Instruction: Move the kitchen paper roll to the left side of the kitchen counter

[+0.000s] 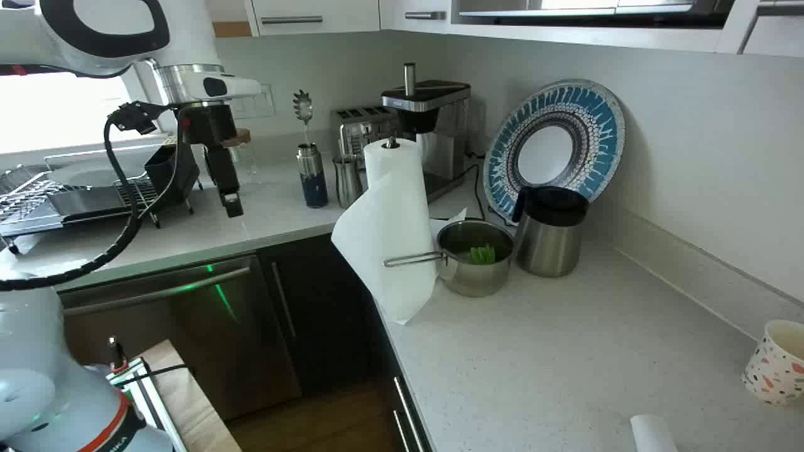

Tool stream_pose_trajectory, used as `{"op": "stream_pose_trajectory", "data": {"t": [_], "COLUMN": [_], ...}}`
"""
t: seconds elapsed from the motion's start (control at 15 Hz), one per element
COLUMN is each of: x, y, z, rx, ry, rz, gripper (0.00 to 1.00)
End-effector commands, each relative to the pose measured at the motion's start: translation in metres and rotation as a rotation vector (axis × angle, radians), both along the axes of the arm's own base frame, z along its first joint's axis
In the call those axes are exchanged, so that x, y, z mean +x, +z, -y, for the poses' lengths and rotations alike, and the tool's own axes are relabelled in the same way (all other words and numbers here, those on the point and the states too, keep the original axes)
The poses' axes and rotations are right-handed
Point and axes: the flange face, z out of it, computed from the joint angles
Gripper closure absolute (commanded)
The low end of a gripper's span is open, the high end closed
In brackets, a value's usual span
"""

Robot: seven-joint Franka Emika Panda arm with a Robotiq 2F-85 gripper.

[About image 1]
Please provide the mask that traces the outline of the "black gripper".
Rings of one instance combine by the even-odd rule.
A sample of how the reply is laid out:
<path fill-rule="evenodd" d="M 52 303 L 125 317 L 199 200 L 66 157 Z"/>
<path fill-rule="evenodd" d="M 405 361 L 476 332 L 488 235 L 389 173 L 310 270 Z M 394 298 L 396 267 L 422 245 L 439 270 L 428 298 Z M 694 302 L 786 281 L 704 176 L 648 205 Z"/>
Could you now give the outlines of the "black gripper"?
<path fill-rule="evenodd" d="M 241 215 L 239 179 L 231 160 L 233 146 L 249 142 L 252 131 L 239 127 L 228 105 L 189 105 L 179 112 L 182 139 L 207 147 L 207 168 L 228 219 Z"/>

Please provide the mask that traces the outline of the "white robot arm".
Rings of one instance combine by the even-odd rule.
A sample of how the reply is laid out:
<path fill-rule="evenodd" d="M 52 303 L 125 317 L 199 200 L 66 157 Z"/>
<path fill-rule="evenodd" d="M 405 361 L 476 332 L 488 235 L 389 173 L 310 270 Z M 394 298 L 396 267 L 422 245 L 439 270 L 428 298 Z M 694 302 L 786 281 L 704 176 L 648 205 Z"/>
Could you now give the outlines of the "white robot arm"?
<path fill-rule="evenodd" d="M 222 205 L 241 210 L 228 103 L 262 85 L 223 70 L 204 0 L 3 0 L 0 41 L 0 65 L 21 72 L 111 77 L 148 63 L 179 121 L 175 147 L 200 142 Z M 9 452 L 175 452 L 104 372 L 71 356 L 56 294 L 113 260 L 148 213 L 134 199 L 121 235 L 95 259 L 0 281 L 0 441 Z"/>

